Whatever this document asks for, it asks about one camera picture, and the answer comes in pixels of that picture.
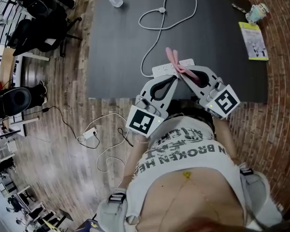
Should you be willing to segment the person's left forearm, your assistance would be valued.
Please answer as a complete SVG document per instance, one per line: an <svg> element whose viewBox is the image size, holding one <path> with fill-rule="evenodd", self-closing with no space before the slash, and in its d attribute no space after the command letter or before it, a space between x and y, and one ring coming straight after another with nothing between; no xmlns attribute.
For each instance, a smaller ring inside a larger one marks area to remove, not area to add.
<svg viewBox="0 0 290 232"><path fill-rule="evenodd" d="M119 188L126 189L129 183L133 179L136 165L141 159L142 155L148 150L150 138L146 138L142 135L136 135L133 141L133 147L125 165L123 179L118 186Z"/></svg>

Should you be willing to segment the person's white printed t-shirt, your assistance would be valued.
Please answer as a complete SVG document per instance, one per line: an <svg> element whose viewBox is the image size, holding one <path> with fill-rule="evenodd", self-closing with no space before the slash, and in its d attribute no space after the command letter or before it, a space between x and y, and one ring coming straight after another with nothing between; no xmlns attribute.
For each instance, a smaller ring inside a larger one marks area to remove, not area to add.
<svg viewBox="0 0 290 232"><path fill-rule="evenodd" d="M166 120L152 135L126 199L127 222L138 232L246 225L239 165L210 126L188 116Z"/></svg>

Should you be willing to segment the black mesh office chair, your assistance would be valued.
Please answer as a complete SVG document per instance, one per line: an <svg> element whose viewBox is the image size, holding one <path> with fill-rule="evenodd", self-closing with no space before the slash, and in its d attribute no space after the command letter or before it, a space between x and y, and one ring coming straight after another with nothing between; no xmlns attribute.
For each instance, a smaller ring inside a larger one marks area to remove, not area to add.
<svg viewBox="0 0 290 232"><path fill-rule="evenodd" d="M7 47L14 50L13 56L19 56L33 49L49 52L59 48L59 55L65 57L66 38L82 40L68 32L81 17L73 21L59 18L36 18L21 20L12 35L7 36Z"/></svg>

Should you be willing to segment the yellow-green book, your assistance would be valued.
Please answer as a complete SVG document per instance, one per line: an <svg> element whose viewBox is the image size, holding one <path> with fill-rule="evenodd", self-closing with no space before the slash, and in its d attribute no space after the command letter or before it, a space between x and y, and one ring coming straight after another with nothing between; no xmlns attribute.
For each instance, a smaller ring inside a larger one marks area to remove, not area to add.
<svg viewBox="0 0 290 232"><path fill-rule="evenodd" d="M268 61L268 53L264 39L258 25L251 25L246 22L238 22L249 60Z"/></svg>

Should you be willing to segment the white charger on floor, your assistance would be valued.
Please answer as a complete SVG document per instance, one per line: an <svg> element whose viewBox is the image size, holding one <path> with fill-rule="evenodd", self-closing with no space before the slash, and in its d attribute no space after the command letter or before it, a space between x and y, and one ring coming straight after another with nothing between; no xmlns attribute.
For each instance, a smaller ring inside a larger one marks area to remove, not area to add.
<svg viewBox="0 0 290 232"><path fill-rule="evenodd" d="M86 130L83 133L83 137L85 140L91 138L92 136L96 136L97 134L97 129L95 127L92 127L91 129Z"/></svg>

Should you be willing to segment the pink cloth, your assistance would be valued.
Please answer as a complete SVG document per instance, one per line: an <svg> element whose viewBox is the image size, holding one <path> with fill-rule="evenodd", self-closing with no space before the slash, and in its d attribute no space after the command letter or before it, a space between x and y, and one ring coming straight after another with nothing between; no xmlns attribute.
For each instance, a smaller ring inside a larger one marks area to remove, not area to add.
<svg viewBox="0 0 290 232"><path fill-rule="evenodd" d="M171 62L171 64L173 65L174 69L180 73L180 74L184 74L187 77L189 77L196 85L199 85L201 83L200 78L194 74L191 70L187 69L186 67L182 66L179 63L178 60L178 51L177 50L172 50L169 47L166 47L166 55L168 60Z"/></svg>

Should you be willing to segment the cartoon figurine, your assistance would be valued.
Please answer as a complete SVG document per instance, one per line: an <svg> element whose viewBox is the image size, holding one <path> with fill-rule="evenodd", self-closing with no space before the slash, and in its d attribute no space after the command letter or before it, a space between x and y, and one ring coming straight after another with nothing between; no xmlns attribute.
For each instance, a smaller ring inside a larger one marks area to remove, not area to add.
<svg viewBox="0 0 290 232"><path fill-rule="evenodd" d="M256 25L257 22L266 17L269 13L268 7L264 3L252 5L249 12L246 13L246 19L249 24Z"/></svg>

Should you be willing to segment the person's black jeans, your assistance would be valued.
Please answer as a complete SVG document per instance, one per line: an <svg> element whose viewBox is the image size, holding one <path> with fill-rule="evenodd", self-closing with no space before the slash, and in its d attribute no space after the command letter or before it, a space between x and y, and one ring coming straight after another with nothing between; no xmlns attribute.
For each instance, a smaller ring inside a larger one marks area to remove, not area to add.
<svg viewBox="0 0 290 232"><path fill-rule="evenodd" d="M188 116L193 119L204 122L205 124L210 126L212 131L215 131L213 116L204 109L194 105L193 102L190 101L186 102L184 100L171 100L167 112L168 112L167 119L179 116Z"/></svg>

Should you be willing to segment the striped patterned strip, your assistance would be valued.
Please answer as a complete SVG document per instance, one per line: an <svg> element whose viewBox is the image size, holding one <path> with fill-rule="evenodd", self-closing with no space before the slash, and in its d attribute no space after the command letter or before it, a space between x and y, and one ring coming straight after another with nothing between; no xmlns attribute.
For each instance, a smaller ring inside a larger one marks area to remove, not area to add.
<svg viewBox="0 0 290 232"><path fill-rule="evenodd" d="M244 13L244 14L247 13L246 10L244 10L243 8L238 7L238 6L235 5L234 3L232 3L232 7L235 8L235 9L237 9L237 10L239 10L239 11L241 11L241 12Z"/></svg>

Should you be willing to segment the wooden desk white legs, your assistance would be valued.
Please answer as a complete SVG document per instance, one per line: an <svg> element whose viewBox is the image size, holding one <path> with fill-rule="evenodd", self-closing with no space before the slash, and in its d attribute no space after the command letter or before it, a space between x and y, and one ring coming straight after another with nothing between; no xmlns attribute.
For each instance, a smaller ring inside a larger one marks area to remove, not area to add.
<svg viewBox="0 0 290 232"><path fill-rule="evenodd" d="M16 87L20 86L23 58L33 58L43 61L50 60L50 58L35 55L31 52L25 52L15 57L13 56L14 51L14 49L7 47L2 54L0 63L0 82L2 88L10 88L12 83L14 83Z"/></svg>

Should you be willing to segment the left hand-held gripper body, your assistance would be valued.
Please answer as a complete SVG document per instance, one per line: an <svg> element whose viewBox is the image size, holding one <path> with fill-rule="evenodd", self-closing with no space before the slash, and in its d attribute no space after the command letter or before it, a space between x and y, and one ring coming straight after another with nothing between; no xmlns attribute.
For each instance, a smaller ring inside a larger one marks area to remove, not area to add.
<svg viewBox="0 0 290 232"><path fill-rule="evenodd" d="M138 95L132 105L126 122L126 128L132 132L150 137L150 135L168 117L165 103L152 100L150 96Z"/></svg>

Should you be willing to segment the white power strip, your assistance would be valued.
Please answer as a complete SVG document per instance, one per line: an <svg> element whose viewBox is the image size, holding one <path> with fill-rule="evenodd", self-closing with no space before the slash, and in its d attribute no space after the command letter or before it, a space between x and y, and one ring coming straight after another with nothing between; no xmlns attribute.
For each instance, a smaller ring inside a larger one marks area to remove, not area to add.
<svg viewBox="0 0 290 232"><path fill-rule="evenodd" d="M179 61L179 64L184 66L185 68L188 68L189 66L194 66L194 60L191 58L181 60ZM153 73L153 78L158 78L160 76L166 76L166 75L174 75L178 79L181 79L180 74L177 72L177 70L173 67L171 63L153 67L152 73Z"/></svg>

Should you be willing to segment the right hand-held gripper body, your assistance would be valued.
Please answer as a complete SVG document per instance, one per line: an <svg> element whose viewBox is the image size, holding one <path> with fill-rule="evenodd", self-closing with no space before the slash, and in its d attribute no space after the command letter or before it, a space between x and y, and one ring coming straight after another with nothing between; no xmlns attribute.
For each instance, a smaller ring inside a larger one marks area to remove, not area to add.
<svg viewBox="0 0 290 232"><path fill-rule="evenodd" d="M240 104L240 100L230 85L224 85L220 77L200 98L199 105L211 115L222 120Z"/></svg>

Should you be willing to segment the black padded chair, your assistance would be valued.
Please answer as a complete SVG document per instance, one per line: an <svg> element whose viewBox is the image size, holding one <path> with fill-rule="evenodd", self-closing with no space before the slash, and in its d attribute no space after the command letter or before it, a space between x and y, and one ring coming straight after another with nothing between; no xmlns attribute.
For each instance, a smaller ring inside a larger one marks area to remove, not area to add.
<svg viewBox="0 0 290 232"><path fill-rule="evenodd" d="M0 94L0 121L25 111L31 102L27 88L16 87Z"/></svg>

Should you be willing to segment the person's right forearm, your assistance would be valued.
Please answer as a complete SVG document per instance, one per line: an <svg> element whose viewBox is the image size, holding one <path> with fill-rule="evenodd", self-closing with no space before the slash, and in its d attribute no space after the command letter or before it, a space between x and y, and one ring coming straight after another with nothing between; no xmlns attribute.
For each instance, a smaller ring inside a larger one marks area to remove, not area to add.
<svg viewBox="0 0 290 232"><path fill-rule="evenodd" d="M215 127L217 141L226 148L232 161L235 164L239 165L240 161L238 159L237 149L234 144L234 140L227 120L226 119L220 120L214 117L213 124Z"/></svg>

